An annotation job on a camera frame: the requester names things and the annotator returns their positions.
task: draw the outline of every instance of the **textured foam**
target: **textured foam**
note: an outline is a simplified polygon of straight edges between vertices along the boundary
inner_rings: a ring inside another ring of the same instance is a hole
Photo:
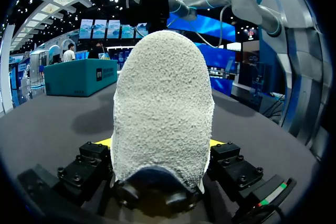
[[[116,176],[143,167],[198,186],[208,166],[214,101],[204,57],[186,37],[158,31],[130,53],[114,95],[111,148]]]

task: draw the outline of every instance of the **black screw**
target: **black screw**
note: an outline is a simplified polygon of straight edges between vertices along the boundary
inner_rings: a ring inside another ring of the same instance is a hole
[[[27,187],[27,189],[28,189],[28,192],[29,192],[29,193],[32,193],[33,190],[34,190],[34,187],[29,185],[29,186]]]
[[[90,158],[90,163],[91,163],[91,164],[95,164],[95,163],[96,163],[96,159],[95,159],[95,158],[93,158],[93,157],[92,157],[92,158]]]
[[[238,155],[238,156],[237,156],[237,160],[238,160],[238,161],[243,161],[243,160],[244,160],[244,156],[242,156],[242,155]]]
[[[225,160],[223,160],[222,165],[227,166],[227,165],[229,165],[230,163],[231,163],[230,160],[225,159]]]
[[[59,167],[58,169],[57,169],[57,172],[58,172],[58,175],[64,175],[66,172],[65,172],[65,169],[63,168],[63,167]]]
[[[120,204],[122,204],[123,206],[126,206],[126,207],[127,207],[127,201],[126,201],[126,200],[122,200],[122,201],[120,201]]]
[[[75,182],[80,182],[81,179],[82,178],[79,175],[75,175],[72,180],[75,181]]]
[[[242,182],[242,183],[245,183],[245,182],[247,181],[246,176],[241,175],[241,176],[239,177],[239,181]]]
[[[264,169],[262,169],[261,167],[257,167],[256,172],[257,173],[263,173]]]

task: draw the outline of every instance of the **teal counter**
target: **teal counter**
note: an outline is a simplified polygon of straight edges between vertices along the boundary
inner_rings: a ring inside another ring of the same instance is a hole
[[[117,61],[84,59],[44,68],[47,95],[88,97],[117,81]]]

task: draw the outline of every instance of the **display screen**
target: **display screen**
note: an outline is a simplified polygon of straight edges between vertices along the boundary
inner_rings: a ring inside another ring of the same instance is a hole
[[[146,30],[146,25],[147,25],[147,23],[140,23],[137,26],[139,32],[141,32],[141,34],[144,35],[144,36],[148,35],[148,31]],[[135,37],[137,39],[141,39],[142,38],[142,36],[140,34],[138,34],[137,32],[135,32],[135,34],[136,34]]]
[[[79,30],[80,39],[90,39],[92,31],[93,19],[82,19]]]
[[[120,21],[110,20],[108,29],[107,29],[107,38],[108,39],[119,39],[119,32],[120,32]]]
[[[93,28],[93,39],[104,39],[105,38],[105,30],[106,30],[107,20],[96,19]]]
[[[203,54],[207,66],[226,69],[228,63],[231,60],[235,61],[236,59],[236,53],[234,51],[212,48],[206,44],[201,43],[195,43],[195,45]]]
[[[9,56],[9,64],[19,63],[22,61],[23,55],[21,56]]]
[[[219,20],[198,15],[197,20],[190,22],[190,24],[188,21],[179,19],[176,15],[170,13],[167,23],[169,24],[175,19],[177,20],[170,25],[169,29],[196,31],[200,34],[208,34],[218,38],[221,36],[221,22]],[[223,22],[223,39],[236,42],[236,29],[234,26]]]
[[[130,25],[122,25],[121,30],[122,39],[133,39],[134,38],[134,28]]]

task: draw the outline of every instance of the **white archway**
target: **white archway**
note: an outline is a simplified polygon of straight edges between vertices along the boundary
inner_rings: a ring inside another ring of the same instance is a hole
[[[75,46],[75,52],[76,52],[76,43],[72,40],[72,39],[65,39],[65,40],[63,40],[63,42],[62,42],[62,45],[61,45],[61,53],[63,54],[63,51],[65,50],[68,50],[68,45],[70,44],[70,43],[73,43],[74,44],[74,46]]]

